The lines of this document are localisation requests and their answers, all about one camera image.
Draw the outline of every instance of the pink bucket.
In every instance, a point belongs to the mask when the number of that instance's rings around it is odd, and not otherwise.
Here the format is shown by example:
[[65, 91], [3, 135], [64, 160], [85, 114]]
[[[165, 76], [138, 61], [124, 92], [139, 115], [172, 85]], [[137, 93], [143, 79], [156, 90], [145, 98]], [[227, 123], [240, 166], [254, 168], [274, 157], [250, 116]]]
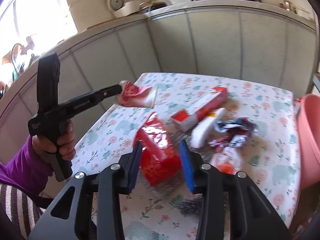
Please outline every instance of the pink bucket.
[[301, 189], [320, 181], [320, 97], [305, 95], [298, 117], [301, 150]]

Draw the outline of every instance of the crumpled foil wrapper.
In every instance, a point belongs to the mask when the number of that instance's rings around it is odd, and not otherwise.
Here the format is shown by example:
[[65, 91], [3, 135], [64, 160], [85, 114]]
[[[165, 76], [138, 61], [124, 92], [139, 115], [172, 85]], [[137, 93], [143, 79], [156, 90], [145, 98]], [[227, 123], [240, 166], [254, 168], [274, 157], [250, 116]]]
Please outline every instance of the crumpled foil wrapper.
[[[173, 150], [179, 154], [179, 143], [181, 140], [185, 139], [187, 144], [190, 145], [191, 142], [191, 131], [182, 133], [181, 131], [178, 131], [176, 133], [168, 133], [170, 140], [172, 142]], [[210, 147], [207, 143], [204, 147], [201, 149], [196, 149], [193, 147], [189, 147], [190, 151], [199, 153], [204, 160], [204, 162], [209, 162], [212, 158], [212, 155], [215, 152], [215, 150]], [[183, 177], [182, 169], [176, 173], [172, 178], [156, 185], [156, 186], [150, 186], [149, 181], [146, 179], [146, 177], [143, 175], [141, 169], [139, 169], [138, 177], [142, 184], [148, 188], [154, 196], [158, 198], [162, 198], [166, 195], [168, 195], [172, 190], [176, 189], [179, 185], [181, 185], [185, 180]]]
[[138, 177], [142, 184], [149, 189], [154, 196], [157, 198], [163, 198], [165, 195], [168, 195], [172, 190], [176, 189], [179, 185], [181, 185], [184, 182], [183, 172], [180, 170], [176, 173], [172, 178], [159, 183], [156, 186], [150, 186], [149, 181], [146, 179], [146, 177], [143, 175], [143, 172], [141, 169], [139, 169]]
[[[224, 212], [225, 214], [228, 214], [230, 211], [228, 192], [223, 193], [223, 200]], [[202, 194], [197, 194], [193, 199], [185, 199], [182, 201], [177, 208], [180, 210], [182, 215], [187, 217], [193, 214], [200, 215], [201, 206]]]

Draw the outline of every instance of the elephant print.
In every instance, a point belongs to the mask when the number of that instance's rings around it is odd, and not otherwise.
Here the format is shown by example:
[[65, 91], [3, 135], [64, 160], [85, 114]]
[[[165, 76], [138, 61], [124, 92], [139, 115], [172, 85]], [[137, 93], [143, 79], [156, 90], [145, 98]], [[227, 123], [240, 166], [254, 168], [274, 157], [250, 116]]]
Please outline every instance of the elephant print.
[[268, 134], [268, 125], [265, 122], [254, 121], [258, 126], [258, 135], [265, 137]]
[[290, 103], [273, 102], [273, 107], [277, 113], [281, 112], [281, 110], [284, 110], [286, 113], [290, 112], [290, 106]]
[[276, 165], [272, 168], [273, 185], [281, 184], [281, 180], [286, 180], [288, 186], [294, 182], [294, 175], [297, 172], [292, 166]]
[[134, 237], [139, 240], [168, 240], [169, 237], [165, 235], [161, 235], [141, 222], [131, 221], [130, 225], [128, 225], [124, 229], [124, 236], [128, 239], [133, 239]]
[[185, 108], [184, 105], [179, 105], [179, 104], [176, 104], [173, 102], [168, 103], [167, 106], [168, 106], [168, 110], [166, 111], [166, 113], [168, 113], [168, 114], [174, 114], [174, 113], [180, 111], [181, 109]]
[[137, 130], [139, 125], [136, 123], [129, 122], [127, 120], [121, 120], [120, 123], [116, 127], [116, 131], [120, 131], [121, 129], [124, 130], [124, 135], [128, 135], [129, 132], [133, 130]]
[[91, 145], [91, 144], [95, 143], [98, 140], [99, 135], [96, 134], [95, 132], [93, 132], [92, 130], [89, 130], [85, 134], [84, 138], [88, 138], [88, 144]]
[[167, 89], [173, 87], [173, 85], [171, 85], [171, 84], [161, 84], [161, 83], [159, 83], [159, 84], [156, 84], [156, 87], [158, 87], [158, 89], [163, 92], [163, 91], [166, 91]]

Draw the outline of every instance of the table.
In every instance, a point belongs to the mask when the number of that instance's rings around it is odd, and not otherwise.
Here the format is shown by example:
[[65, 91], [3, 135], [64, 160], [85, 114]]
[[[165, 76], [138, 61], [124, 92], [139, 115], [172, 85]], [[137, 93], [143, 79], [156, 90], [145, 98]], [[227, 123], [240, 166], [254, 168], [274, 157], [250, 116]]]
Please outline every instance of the table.
[[[138, 86], [158, 86], [154, 109], [125, 108], [113, 105], [92, 126], [76, 145], [73, 171], [95, 174], [121, 155], [132, 151], [132, 143], [140, 126], [156, 111], [168, 131], [174, 131], [170, 116], [201, 97], [214, 86], [227, 87], [227, 115], [247, 117], [259, 126], [242, 150], [243, 170], [267, 196], [282, 220], [289, 227], [295, 213], [300, 184], [300, 151], [293, 94], [287, 90], [242, 80], [175, 73], [144, 73]], [[195, 239], [198, 217], [184, 217], [176, 208], [184, 198], [190, 198], [183, 184], [163, 199], [157, 199], [140, 182], [130, 196], [120, 196], [124, 233], [127, 239]], [[96, 200], [92, 219], [96, 218]], [[226, 220], [225, 239], [229, 221]]]

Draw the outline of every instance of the red and white box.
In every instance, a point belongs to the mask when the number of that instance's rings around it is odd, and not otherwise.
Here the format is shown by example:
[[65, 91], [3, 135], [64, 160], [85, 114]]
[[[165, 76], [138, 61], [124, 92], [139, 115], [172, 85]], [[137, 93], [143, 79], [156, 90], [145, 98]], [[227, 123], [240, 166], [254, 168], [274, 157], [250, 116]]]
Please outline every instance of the red and white box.
[[195, 127], [214, 109], [219, 108], [227, 98], [228, 91], [226, 88], [214, 87], [201, 98], [197, 98], [189, 107], [172, 115], [171, 120], [180, 130], [186, 132]]

